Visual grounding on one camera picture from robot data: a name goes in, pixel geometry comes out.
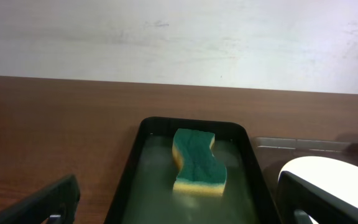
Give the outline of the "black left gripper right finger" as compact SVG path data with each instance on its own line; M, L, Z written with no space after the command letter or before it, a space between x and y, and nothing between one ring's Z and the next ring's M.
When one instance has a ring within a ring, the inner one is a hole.
M279 176L277 208L282 223L297 223L301 210L318 223L358 224L358 208L288 171Z

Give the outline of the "white plate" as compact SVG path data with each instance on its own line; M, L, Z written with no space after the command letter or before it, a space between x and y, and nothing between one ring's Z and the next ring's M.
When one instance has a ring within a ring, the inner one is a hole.
M284 171L291 172L358 208L357 166L328 157L305 156L287 162L282 167L279 176ZM301 210L295 212L295 218L298 220L297 223L318 223Z

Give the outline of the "green and yellow sponge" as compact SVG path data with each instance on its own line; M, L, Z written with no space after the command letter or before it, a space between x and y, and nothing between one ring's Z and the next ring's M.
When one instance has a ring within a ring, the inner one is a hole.
M215 134L178 129L173 137L172 155L178 167L173 190L186 194L222 196L227 168L213 153Z

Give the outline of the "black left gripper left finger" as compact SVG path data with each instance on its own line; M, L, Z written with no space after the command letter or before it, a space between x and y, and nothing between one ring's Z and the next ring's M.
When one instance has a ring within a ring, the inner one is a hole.
M80 188L73 174L38 190L0 211L0 224L73 223Z

